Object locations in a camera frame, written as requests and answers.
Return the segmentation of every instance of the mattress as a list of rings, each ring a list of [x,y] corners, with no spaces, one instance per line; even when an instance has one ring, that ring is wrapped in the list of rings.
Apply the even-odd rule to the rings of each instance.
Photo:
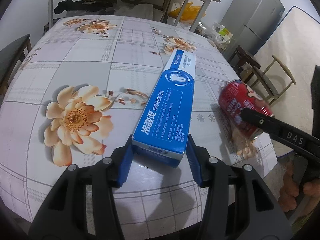
[[[290,69],[297,84],[292,85],[273,105],[277,119],[293,125],[307,133],[312,133],[313,110],[311,108],[310,83],[315,65],[320,65],[320,23],[306,12],[293,7],[268,41],[257,52],[255,58],[262,70],[277,56]],[[290,82],[276,62],[267,76],[280,92]],[[258,93],[267,95],[260,83],[254,87]],[[290,148],[273,141],[277,156],[291,151]]]

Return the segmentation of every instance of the soda can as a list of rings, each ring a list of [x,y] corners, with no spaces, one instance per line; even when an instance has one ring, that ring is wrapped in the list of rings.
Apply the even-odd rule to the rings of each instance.
[[[256,139],[263,131],[242,121],[241,110],[247,107],[261,114],[274,116],[268,103],[241,80],[234,80],[226,85],[220,93],[219,105],[242,135],[250,140]]]

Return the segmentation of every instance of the blue toothpaste box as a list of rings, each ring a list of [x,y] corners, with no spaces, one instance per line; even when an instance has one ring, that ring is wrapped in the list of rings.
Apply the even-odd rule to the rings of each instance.
[[[196,55],[175,49],[132,137],[137,153],[177,167],[186,152]]]

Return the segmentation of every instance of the finger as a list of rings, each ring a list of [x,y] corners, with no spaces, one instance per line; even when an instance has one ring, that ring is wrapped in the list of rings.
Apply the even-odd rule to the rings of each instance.
[[[320,179],[305,183],[303,193],[310,197],[320,197]]]
[[[293,181],[292,177],[289,176],[288,173],[284,174],[283,176],[283,183],[285,191],[288,195],[296,197],[299,195],[299,187],[298,185]]]
[[[285,173],[288,174],[290,177],[292,177],[292,175],[293,175],[293,168],[294,168],[293,162],[289,162],[287,164],[287,170]]]
[[[307,206],[305,207],[305,209],[303,210],[303,212],[301,212],[301,214],[299,216],[304,217],[304,216],[310,214],[315,209],[315,207],[318,205],[319,200],[320,200],[320,197],[311,198],[309,203],[307,204]]]
[[[293,210],[297,207],[297,202],[293,196],[290,196],[286,193],[284,188],[280,189],[282,193],[279,197],[279,205],[284,212],[288,212],[289,210]]]

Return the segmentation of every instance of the metal bolt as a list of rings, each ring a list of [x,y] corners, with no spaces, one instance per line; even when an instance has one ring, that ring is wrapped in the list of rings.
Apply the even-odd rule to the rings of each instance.
[[[251,165],[249,165],[249,164],[246,164],[245,166],[244,166],[244,169],[246,170],[246,171],[252,171],[252,166]]]
[[[77,168],[77,165],[75,165],[75,164],[71,164],[68,166],[69,171],[74,171],[76,168]]]
[[[110,164],[110,163],[112,163],[112,159],[110,157],[105,157],[102,159],[102,162],[104,164]]]
[[[216,157],[209,158],[209,163],[216,164],[217,162],[218,162],[218,159]]]

